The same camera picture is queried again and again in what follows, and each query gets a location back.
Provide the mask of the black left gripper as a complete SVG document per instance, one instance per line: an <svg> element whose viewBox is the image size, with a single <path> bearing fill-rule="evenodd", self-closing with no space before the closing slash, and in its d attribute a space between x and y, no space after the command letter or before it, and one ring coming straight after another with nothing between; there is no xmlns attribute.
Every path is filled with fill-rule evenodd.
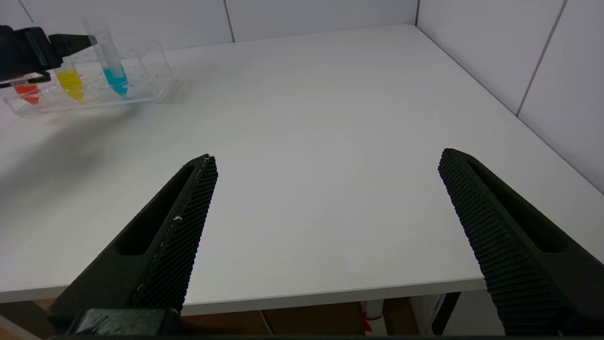
<svg viewBox="0 0 604 340"><path fill-rule="evenodd" d="M51 81L48 70L60 67L63 59L97 45L90 35L45 34L38 26L14 30L0 26L0 88Z"/></svg>

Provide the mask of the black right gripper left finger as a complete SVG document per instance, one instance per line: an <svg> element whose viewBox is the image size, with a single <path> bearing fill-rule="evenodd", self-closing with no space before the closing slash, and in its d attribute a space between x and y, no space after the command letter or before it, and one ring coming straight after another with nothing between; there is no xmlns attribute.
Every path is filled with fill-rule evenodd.
<svg viewBox="0 0 604 340"><path fill-rule="evenodd" d="M48 308L56 337L174 337L214 188L216 159L184 164Z"/></svg>

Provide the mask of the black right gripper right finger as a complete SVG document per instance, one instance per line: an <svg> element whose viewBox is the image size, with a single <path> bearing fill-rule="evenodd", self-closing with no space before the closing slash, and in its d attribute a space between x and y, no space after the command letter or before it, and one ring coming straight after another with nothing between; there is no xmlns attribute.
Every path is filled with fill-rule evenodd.
<svg viewBox="0 0 604 340"><path fill-rule="evenodd" d="M604 267L468 153L439 175L508 336L601 336Z"/></svg>

